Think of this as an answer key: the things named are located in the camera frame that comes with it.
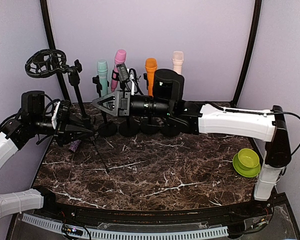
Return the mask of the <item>glitter microphone with silver grille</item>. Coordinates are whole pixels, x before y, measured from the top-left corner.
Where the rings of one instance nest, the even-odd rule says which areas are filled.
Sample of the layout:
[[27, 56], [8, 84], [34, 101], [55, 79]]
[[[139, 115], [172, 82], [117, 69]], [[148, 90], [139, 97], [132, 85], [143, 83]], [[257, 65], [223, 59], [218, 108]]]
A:
[[77, 151], [78, 147], [80, 146], [80, 144], [81, 144], [81, 140], [73, 141], [73, 142], [70, 144], [68, 150], [69, 150], [71, 153], [75, 153], [75, 152]]

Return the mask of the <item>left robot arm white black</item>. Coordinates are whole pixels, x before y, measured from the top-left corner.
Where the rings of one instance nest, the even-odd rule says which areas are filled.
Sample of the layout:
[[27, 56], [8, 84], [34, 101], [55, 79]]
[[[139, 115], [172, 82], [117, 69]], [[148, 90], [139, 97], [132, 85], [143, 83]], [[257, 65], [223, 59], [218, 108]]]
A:
[[[0, 124], [0, 170], [35, 136], [52, 137], [60, 147], [77, 140], [93, 139], [93, 127], [71, 113], [68, 100], [55, 99], [46, 104], [46, 98], [42, 90], [23, 93], [18, 112]], [[57, 218], [61, 208], [53, 201], [55, 198], [45, 187], [0, 194], [0, 219], [35, 209]]]

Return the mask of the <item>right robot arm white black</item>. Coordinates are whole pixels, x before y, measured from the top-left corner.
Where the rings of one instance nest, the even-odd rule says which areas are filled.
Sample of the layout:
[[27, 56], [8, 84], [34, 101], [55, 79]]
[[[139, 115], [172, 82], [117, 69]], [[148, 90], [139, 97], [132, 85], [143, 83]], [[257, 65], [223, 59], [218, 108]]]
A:
[[259, 139], [265, 142], [265, 156], [254, 187], [253, 200], [245, 213], [256, 217], [265, 208], [281, 172], [291, 162], [286, 112], [279, 105], [272, 109], [251, 110], [219, 106], [210, 101], [194, 103], [183, 97], [185, 79], [171, 69], [154, 72], [152, 95], [136, 95], [116, 90], [92, 101], [97, 109], [115, 117], [155, 117], [169, 127], [186, 134], [225, 134]]

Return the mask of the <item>black stand under mint microphone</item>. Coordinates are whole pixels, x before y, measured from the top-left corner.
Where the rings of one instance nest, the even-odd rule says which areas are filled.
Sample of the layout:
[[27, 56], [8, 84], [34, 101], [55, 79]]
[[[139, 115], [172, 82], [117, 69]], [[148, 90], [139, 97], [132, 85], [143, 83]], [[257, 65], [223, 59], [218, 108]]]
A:
[[[103, 87], [100, 83], [99, 76], [97, 75], [97, 76], [93, 77], [92, 82], [96, 86], [96, 92], [97, 92], [98, 96], [102, 97]], [[99, 135], [104, 138], [115, 135], [118, 130], [117, 125], [112, 120], [107, 119], [107, 114], [104, 111], [101, 111], [101, 115], [103, 118], [103, 123], [100, 124], [98, 127], [97, 131], [98, 131]]]

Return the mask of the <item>black stand under pink microphone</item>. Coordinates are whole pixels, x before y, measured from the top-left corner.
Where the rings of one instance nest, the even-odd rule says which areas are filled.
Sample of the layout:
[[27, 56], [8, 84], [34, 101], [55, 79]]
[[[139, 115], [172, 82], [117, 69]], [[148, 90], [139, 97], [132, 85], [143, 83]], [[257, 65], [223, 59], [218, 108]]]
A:
[[[119, 82], [119, 73], [112, 70], [111, 79], [113, 81]], [[126, 83], [120, 83], [120, 88], [122, 91], [125, 91], [128, 89], [128, 85]], [[140, 125], [137, 121], [135, 121], [132, 117], [127, 116], [125, 118], [125, 121], [121, 122], [118, 127], [119, 133], [124, 137], [132, 137], [139, 133], [140, 131]]]

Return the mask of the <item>mint green microphone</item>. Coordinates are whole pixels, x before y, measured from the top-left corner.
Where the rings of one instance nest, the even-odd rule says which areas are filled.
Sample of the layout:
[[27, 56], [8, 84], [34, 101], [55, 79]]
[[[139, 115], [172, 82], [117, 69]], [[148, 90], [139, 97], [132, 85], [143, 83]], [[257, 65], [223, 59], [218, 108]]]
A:
[[100, 59], [97, 62], [97, 74], [99, 76], [99, 82], [101, 85], [100, 93], [101, 96], [108, 94], [108, 63], [105, 59]]

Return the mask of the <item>black stand under orange microphone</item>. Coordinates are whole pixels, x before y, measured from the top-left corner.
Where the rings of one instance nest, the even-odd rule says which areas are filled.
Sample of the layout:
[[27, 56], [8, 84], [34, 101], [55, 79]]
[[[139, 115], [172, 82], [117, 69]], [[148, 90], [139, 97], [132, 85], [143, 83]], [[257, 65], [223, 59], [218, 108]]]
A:
[[[143, 78], [146, 80], [148, 89], [147, 73], [143, 74]], [[159, 122], [151, 116], [148, 116], [147, 119], [142, 119], [140, 127], [141, 132], [147, 135], [156, 134], [160, 130]]]

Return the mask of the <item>orange microphone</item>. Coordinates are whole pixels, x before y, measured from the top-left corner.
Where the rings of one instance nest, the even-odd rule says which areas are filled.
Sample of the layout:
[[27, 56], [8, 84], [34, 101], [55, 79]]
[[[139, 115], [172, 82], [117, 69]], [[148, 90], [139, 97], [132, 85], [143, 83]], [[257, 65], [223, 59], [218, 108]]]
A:
[[147, 90], [149, 96], [153, 96], [154, 76], [157, 67], [158, 64], [155, 58], [146, 59], [145, 70], [146, 70], [146, 78], [147, 78]]

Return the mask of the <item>black stand under cream microphone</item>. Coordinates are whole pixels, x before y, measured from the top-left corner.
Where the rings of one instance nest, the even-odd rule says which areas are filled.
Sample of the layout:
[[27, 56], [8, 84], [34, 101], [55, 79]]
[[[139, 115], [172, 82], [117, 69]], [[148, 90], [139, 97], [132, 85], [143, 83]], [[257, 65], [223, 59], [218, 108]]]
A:
[[160, 129], [160, 132], [165, 137], [168, 137], [168, 138], [176, 137], [176, 136], [178, 136], [181, 133], [181, 131], [178, 130], [177, 127], [173, 126], [173, 125], [165, 125], [164, 127], [162, 127]]

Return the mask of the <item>cream white microphone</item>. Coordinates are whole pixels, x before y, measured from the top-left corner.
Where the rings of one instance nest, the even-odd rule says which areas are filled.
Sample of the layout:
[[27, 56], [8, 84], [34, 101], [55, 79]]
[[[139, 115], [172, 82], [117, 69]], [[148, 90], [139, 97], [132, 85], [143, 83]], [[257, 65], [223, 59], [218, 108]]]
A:
[[182, 67], [184, 63], [184, 53], [182, 51], [176, 50], [172, 55], [172, 68], [177, 74], [182, 74]]

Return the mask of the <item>green bowl on saucer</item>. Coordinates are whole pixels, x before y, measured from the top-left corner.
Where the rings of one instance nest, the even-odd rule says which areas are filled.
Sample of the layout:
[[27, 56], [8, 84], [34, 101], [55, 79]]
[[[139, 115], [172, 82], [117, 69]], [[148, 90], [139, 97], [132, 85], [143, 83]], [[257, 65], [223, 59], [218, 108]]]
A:
[[254, 178], [261, 171], [260, 158], [250, 148], [243, 148], [236, 153], [232, 159], [232, 165], [235, 171], [245, 178]]

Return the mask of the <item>left black corner post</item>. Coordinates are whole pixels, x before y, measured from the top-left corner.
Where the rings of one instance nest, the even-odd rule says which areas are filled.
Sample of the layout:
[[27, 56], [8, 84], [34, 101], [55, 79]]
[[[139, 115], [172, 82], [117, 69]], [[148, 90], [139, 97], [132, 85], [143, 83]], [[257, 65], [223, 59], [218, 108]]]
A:
[[[52, 31], [51, 19], [50, 19], [50, 14], [49, 14], [49, 9], [48, 9], [48, 1], [40, 0], [39, 3], [40, 3], [41, 15], [42, 15], [42, 20], [43, 20], [43, 25], [44, 25], [44, 30], [45, 30], [45, 34], [46, 34], [48, 47], [49, 47], [49, 50], [51, 50], [54, 55], [53, 64], [54, 64], [54, 67], [56, 67], [58, 65], [57, 49], [56, 49], [54, 35], [53, 35], [53, 31]], [[63, 74], [60, 71], [57, 71], [56, 77], [57, 77], [57, 81], [58, 81], [63, 99], [67, 100], [71, 103], [70, 95], [69, 95]]]

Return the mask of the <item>black corner post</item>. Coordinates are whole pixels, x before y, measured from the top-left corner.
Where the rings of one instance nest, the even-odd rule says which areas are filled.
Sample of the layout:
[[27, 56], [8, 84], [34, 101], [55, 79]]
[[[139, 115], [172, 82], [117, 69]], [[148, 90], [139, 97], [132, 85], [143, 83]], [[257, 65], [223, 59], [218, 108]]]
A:
[[248, 74], [251, 58], [253, 55], [253, 50], [255, 46], [255, 41], [257, 37], [257, 32], [258, 32], [258, 26], [259, 26], [259, 20], [260, 20], [260, 15], [261, 15], [261, 9], [262, 9], [262, 0], [255, 0], [254, 1], [254, 9], [253, 9], [253, 14], [252, 14], [252, 20], [251, 20], [251, 26], [250, 26], [250, 32], [249, 32], [249, 37], [248, 37], [248, 42], [247, 42], [247, 47], [242, 63], [242, 68], [240, 71], [240, 75], [238, 78], [238, 82], [236, 85], [236, 89], [232, 98], [232, 101], [230, 102], [230, 105], [232, 107], [237, 107], [241, 93], [244, 88], [244, 84], [246, 81], [246, 77]]
[[[44, 30], [45, 30], [45, 34], [46, 34], [48, 47], [49, 47], [49, 50], [51, 50], [54, 55], [53, 64], [54, 64], [54, 67], [56, 67], [58, 65], [57, 49], [56, 49], [54, 35], [53, 35], [53, 31], [52, 31], [51, 19], [50, 19], [50, 14], [49, 14], [49, 9], [48, 9], [48, 1], [40, 0], [39, 3], [40, 3], [41, 15], [42, 15], [42, 20], [43, 20], [43, 25], [44, 25]], [[63, 74], [60, 71], [57, 71], [56, 77], [57, 77], [57, 81], [58, 81], [63, 99], [67, 100], [71, 103], [70, 95], [69, 95]]]

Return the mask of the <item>black front rail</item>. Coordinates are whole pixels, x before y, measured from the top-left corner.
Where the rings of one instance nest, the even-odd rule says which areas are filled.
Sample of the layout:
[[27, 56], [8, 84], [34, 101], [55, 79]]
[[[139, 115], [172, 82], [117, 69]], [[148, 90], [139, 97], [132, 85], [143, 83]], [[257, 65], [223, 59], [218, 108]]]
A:
[[109, 210], [51, 201], [48, 207], [28, 210], [26, 213], [55, 220], [65, 219], [67, 223], [78, 222], [87, 226], [97, 226], [101, 223], [160, 225], [197, 222], [236, 225], [252, 217], [269, 216], [273, 211], [268, 204], [281, 204], [287, 199], [285, 193], [273, 193], [267, 201], [250, 200], [225, 206], [171, 211]]

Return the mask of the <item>right black corner post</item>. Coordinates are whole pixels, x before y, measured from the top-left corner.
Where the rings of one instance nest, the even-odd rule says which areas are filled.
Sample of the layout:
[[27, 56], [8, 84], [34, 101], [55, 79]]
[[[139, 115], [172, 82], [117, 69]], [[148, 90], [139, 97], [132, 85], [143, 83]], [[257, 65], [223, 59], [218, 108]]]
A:
[[259, 26], [259, 20], [260, 20], [260, 15], [261, 15], [261, 9], [262, 9], [262, 0], [255, 0], [254, 1], [254, 9], [253, 9], [253, 14], [252, 14], [252, 20], [251, 20], [251, 26], [250, 26], [250, 32], [249, 32], [249, 37], [248, 37], [248, 42], [247, 42], [247, 47], [242, 63], [242, 68], [240, 71], [240, 75], [238, 78], [238, 82], [236, 85], [236, 89], [232, 98], [232, 101], [230, 102], [230, 105], [232, 107], [237, 107], [241, 93], [244, 88], [244, 84], [246, 81], [246, 77], [248, 74], [251, 58], [253, 55], [253, 50], [255, 46], [255, 41], [257, 37], [257, 32], [258, 32], [258, 26]]

